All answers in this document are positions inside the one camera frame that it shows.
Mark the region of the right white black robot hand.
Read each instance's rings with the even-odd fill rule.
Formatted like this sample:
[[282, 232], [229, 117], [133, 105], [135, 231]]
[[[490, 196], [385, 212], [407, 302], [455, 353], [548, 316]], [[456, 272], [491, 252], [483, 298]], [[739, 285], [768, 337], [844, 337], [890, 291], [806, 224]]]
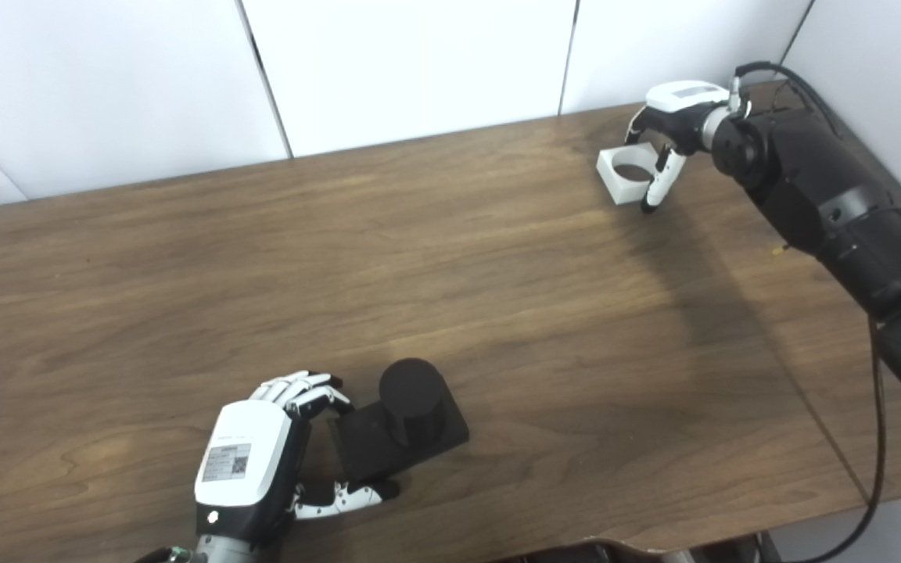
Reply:
[[637, 144], [648, 131], [666, 139], [641, 199], [643, 213], [654, 213], [661, 206], [687, 158], [711, 151], [716, 129], [730, 115], [729, 100], [728, 89], [701, 80], [666, 82], [648, 89], [623, 139], [625, 145]]

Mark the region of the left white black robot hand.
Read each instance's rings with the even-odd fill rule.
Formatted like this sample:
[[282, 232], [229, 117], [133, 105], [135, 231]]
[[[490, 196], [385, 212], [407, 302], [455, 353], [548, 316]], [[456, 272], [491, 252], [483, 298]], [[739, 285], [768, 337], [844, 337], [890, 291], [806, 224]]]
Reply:
[[300, 481], [312, 421], [354, 412], [340, 378], [300, 370], [262, 382], [221, 408], [193, 487], [196, 533], [264, 547], [295, 521], [372, 508], [400, 495], [397, 482]]

